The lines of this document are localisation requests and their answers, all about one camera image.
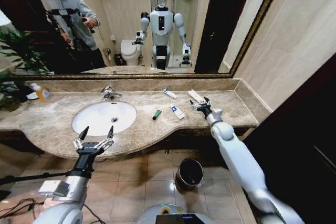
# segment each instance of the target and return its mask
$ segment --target gray hoodie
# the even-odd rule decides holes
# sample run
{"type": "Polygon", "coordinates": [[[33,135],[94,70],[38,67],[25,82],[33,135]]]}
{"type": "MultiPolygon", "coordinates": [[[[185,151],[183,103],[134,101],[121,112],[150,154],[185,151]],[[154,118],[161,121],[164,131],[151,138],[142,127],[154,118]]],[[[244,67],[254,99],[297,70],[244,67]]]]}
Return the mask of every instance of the gray hoodie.
{"type": "MultiPolygon", "coordinates": [[[[85,3],[83,0],[41,0],[44,8],[46,10],[52,9],[79,9],[79,11],[84,15],[84,17],[90,17],[97,20],[98,26],[100,25],[100,20],[85,3]]],[[[55,20],[58,22],[59,28],[62,28],[66,32],[71,40],[73,41],[74,37],[72,35],[71,29],[67,26],[66,22],[61,16],[54,15],[55,20]]],[[[91,50],[96,50],[98,48],[95,38],[93,37],[90,29],[84,25],[83,21],[78,14],[71,15],[71,21],[73,24],[73,30],[78,38],[81,38],[91,50]]]]}

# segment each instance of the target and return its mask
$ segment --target orange bottle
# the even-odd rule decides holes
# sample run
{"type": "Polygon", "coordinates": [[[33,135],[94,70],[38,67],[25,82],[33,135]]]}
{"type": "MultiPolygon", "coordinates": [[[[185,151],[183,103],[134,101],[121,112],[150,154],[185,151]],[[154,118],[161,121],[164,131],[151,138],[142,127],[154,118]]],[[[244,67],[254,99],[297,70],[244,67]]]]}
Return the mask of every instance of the orange bottle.
{"type": "Polygon", "coordinates": [[[32,83],[31,85],[41,102],[48,102],[51,99],[51,93],[45,88],[32,83]]]}

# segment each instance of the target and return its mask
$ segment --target humanoid robot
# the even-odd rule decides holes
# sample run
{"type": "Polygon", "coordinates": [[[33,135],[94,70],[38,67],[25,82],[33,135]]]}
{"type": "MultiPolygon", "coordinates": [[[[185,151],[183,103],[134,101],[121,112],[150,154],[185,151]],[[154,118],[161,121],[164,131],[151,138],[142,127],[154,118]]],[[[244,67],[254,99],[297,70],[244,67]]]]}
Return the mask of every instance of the humanoid robot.
{"type": "Polygon", "coordinates": [[[178,34],[182,41],[182,65],[192,65],[190,61],[191,47],[185,42],[185,30],[181,13],[175,15],[166,7],[166,0],[157,0],[157,7],[150,14],[141,14],[141,30],[136,32],[135,42],[132,44],[143,45],[147,36],[147,28],[151,23],[153,33],[153,61],[155,67],[165,70],[169,63],[171,49],[168,45],[169,36],[175,23],[178,34]]]}

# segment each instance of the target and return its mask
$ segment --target hand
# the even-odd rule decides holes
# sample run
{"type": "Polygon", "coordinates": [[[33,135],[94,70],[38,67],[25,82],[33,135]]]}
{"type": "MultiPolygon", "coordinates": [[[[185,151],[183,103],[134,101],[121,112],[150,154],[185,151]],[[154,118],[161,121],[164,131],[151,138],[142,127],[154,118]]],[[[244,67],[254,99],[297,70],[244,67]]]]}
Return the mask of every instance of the hand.
{"type": "Polygon", "coordinates": [[[66,41],[66,43],[71,44],[71,39],[70,39],[69,35],[67,35],[66,33],[61,33],[61,36],[66,41]]]}
{"type": "Polygon", "coordinates": [[[89,18],[85,17],[86,21],[84,21],[84,25],[86,25],[88,28],[94,28],[97,26],[97,20],[95,18],[89,18]]]}

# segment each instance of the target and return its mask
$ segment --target light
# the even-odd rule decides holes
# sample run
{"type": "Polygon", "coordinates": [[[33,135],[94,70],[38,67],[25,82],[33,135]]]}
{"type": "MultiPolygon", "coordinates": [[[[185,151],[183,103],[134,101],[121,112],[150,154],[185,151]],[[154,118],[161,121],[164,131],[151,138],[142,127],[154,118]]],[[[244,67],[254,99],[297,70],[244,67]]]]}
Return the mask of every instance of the light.
{"type": "Polygon", "coordinates": [[[0,26],[7,26],[11,23],[11,20],[0,10],[0,26]]]}
{"type": "Polygon", "coordinates": [[[173,191],[173,190],[175,189],[175,185],[174,185],[174,183],[171,183],[171,184],[169,185],[169,187],[170,187],[170,190],[173,191]]]}

